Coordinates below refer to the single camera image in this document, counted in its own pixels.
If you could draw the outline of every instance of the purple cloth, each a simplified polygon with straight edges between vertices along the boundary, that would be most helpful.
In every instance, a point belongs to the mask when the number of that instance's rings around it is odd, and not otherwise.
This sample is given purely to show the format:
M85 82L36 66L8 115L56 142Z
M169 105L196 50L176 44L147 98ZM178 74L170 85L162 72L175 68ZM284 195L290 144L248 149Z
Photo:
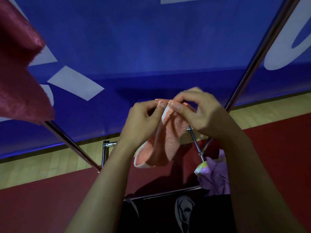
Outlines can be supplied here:
M225 153L219 151L219 158L224 159ZM227 163L223 161L214 161L207 157L207 167L202 168L198 181L200 187L210 190L208 196L217 194L230 194Z

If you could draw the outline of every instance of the maroon cloth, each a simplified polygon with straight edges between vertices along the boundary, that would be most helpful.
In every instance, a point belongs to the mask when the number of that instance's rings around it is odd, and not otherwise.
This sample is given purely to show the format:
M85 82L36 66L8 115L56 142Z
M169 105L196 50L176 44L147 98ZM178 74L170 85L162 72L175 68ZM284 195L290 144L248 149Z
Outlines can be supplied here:
M45 42L9 0L0 0L0 39L0 117L53 120L48 96L26 69Z

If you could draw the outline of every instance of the drying rack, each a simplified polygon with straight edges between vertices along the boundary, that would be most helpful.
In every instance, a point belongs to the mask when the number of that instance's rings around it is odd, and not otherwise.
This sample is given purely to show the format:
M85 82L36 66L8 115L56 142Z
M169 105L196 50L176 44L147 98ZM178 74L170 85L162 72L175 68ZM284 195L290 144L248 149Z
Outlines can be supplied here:
M271 25L269 26L265 36L263 37L261 43L259 44L258 49L256 50L256 53L252 57L251 62L249 63L243 77L239 81L239 84L237 85L235 91L230 96L229 101L227 102L225 109L230 112L233 108L234 104L240 97L240 95L243 93L243 90L247 86L248 82L251 80L252 76L254 75L255 71L259 67L260 63L264 59L265 55L267 54L268 50L270 49L271 45L273 44L274 40L277 38L278 34L284 27L286 21L290 17L291 13L294 11L295 7L299 3L300 0L285 0L282 4L282 6L279 8L278 13L276 14L274 20L272 21ZM102 154L102 164L99 166L97 165L66 133L60 129L60 127L57 126L57 124L53 121L45 121L43 124L49 131L51 131L57 138L59 138L62 142L64 142L69 148L71 148L74 152L76 152L82 159L84 159L88 164L90 164L92 167L94 167L98 172L101 171L102 167L104 166L106 159L107 159L107 153L108 148L115 146L117 142L109 142L104 141L103 142L103 154ZM202 161L204 161L203 154L205 153L207 147L212 142L212 138L208 138L203 146L202 149L200 149L196 138L194 136L194 133L189 127L187 131L190 132L193 142L195 144L196 150L198 151L198 154L200 155ZM159 196L164 195L170 195L175 194L178 192L187 192L200 189L200 186L194 186L190 188L184 188L169 192L163 192L153 195L147 195L147 196L141 196L141 197L135 197L134 199L150 199L155 198Z

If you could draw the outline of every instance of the forearm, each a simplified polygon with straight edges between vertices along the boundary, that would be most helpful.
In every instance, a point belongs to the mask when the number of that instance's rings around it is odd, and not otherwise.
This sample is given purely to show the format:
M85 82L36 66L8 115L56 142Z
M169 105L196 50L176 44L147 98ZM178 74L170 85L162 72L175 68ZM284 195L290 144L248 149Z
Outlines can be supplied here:
M238 232L305 232L241 129L221 141Z
M135 151L117 143L66 232L116 232Z

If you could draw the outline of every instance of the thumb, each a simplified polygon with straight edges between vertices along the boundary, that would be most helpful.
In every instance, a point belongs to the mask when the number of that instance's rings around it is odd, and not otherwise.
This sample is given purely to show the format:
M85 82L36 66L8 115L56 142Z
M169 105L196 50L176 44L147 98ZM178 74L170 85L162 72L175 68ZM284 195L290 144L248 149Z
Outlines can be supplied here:
M153 114L150 116L150 119L153 120L155 123L159 124L162 114L167 106L167 102L163 101L157 108L154 110Z
M179 113L181 116L183 116L188 123L191 123L192 120L194 119L195 116L195 112L193 112L190 108L188 108L187 106L176 102L176 101L170 101L169 102L170 107L176 111L177 113Z

